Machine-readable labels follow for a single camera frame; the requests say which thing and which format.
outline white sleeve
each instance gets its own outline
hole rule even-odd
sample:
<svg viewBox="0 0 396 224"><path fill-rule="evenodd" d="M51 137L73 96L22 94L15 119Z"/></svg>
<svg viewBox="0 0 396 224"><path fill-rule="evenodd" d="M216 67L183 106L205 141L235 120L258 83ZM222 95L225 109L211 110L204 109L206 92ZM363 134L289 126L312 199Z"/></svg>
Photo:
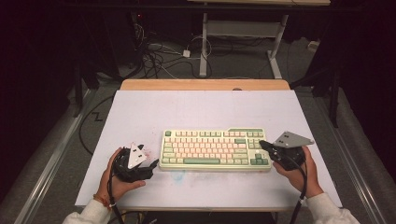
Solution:
<svg viewBox="0 0 396 224"><path fill-rule="evenodd" d="M338 208L327 193L306 200L316 224L359 223L347 209Z"/></svg>
<svg viewBox="0 0 396 224"><path fill-rule="evenodd" d="M74 223L98 223L106 224L110 220L111 211L108 211L101 203L91 199L81 214L75 212L66 217L64 224Z"/></svg>

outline mechanical keyboard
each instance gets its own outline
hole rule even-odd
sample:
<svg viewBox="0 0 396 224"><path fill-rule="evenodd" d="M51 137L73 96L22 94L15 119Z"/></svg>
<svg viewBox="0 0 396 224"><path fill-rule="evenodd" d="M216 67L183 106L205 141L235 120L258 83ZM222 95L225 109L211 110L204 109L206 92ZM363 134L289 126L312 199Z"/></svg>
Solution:
<svg viewBox="0 0 396 224"><path fill-rule="evenodd" d="M165 130L160 168L163 170L269 171L272 163L259 141L261 128Z"/></svg>

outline wire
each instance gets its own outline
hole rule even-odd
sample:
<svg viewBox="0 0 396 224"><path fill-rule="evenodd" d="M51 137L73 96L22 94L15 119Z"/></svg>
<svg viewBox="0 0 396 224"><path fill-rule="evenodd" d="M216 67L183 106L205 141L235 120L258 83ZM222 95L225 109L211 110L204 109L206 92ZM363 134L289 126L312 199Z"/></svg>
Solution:
<svg viewBox="0 0 396 224"><path fill-rule="evenodd" d="M117 154L116 158L113 160L112 164L111 164L111 168L110 168L110 174L108 177L108 181L107 181L107 193L108 196L110 198L110 207L112 208L114 214L116 215L117 219L119 220L120 224L123 224L123 220L122 220L122 216L120 214L120 210L117 207L117 204L115 202L114 196L113 196L113 172L114 172L114 165L115 165L115 161L117 160L117 157L119 157L121 154L121 151L119 152L119 154Z"/></svg>
<svg viewBox="0 0 396 224"><path fill-rule="evenodd" d="M82 139L82 126L85 122L85 120L87 119L87 117L93 112L93 110L95 110L99 105L101 105L102 103L104 103L105 101L109 100L109 99L114 99L115 96L115 92L112 96L109 96L107 98L105 98L104 100L102 100L99 104L97 104L93 109L90 110L90 112L87 113L87 115L84 117L84 119L82 120L81 124L79 125L79 129L78 129L78 137L79 137L79 141L82 144L82 146L84 147L84 149L90 154L93 155L93 152L91 152L88 147L85 145L83 139Z"/></svg>
<svg viewBox="0 0 396 224"><path fill-rule="evenodd" d="M296 168L300 171L301 175L303 176L303 180L304 180L304 185L303 185L303 189L301 190L299 201L297 202L296 206L294 207L294 211L291 216L290 224L293 224L295 222L295 220L297 219L298 213L300 211L301 205L303 204L304 197L306 194L308 170L306 169L305 161L304 161L304 165L305 165L305 172L304 172L304 170L301 168L301 166L299 164L297 164L297 162L295 162L294 159L292 159L291 157L289 157L287 155L285 155L285 158L288 159L289 161L291 161L296 166Z"/></svg>

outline white table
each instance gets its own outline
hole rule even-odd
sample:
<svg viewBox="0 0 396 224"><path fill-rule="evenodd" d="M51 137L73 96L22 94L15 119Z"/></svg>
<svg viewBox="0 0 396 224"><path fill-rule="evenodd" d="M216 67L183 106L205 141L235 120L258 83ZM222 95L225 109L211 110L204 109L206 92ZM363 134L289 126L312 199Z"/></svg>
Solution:
<svg viewBox="0 0 396 224"><path fill-rule="evenodd" d="M159 158L165 129L232 127L264 128L269 142L284 131L314 139L294 91L118 91L76 205L85 206L97 191L116 148L143 144L149 164ZM310 149L320 185L341 207L317 145ZM282 211L292 209L299 195L275 169L209 173L157 167L147 185L128 192L118 206L143 211Z"/></svg>

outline human hand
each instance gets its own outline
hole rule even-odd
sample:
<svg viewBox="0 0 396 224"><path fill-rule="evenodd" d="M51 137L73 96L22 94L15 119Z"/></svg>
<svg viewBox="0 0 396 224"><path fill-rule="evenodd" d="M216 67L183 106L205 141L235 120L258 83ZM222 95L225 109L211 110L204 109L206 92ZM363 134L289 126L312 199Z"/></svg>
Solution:
<svg viewBox="0 0 396 224"><path fill-rule="evenodd" d="M108 161L107 168L102 174L102 178L100 180L99 189L96 192L96 195L104 200L109 204L110 203L110 196L107 192L107 182L110 177L111 166L113 164L114 159L117 157L121 148L117 149L114 154L111 156L110 160ZM135 181L134 183L127 183L120 181L116 176L112 177L112 194L114 197L115 202L118 201L126 192L132 189L138 189L146 185L146 182L143 180Z"/></svg>
<svg viewBox="0 0 396 224"><path fill-rule="evenodd" d="M323 193L323 189L320 187L320 185L318 183L317 166L315 165L315 162L312 159L311 152L309 151L309 148L304 146L303 151L305 154L306 169L305 169L304 163L301 165L301 168L307 174L305 196L307 198L310 198L310 197L316 196L320 193ZM280 173L281 175L285 176L297 190L299 190L300 192L303 190L304 179L303 179L303 175L301 174L300 170L296 169L296 170L286 171L276 161L274 161L274 167L276 168L277 172Z"/></svg>

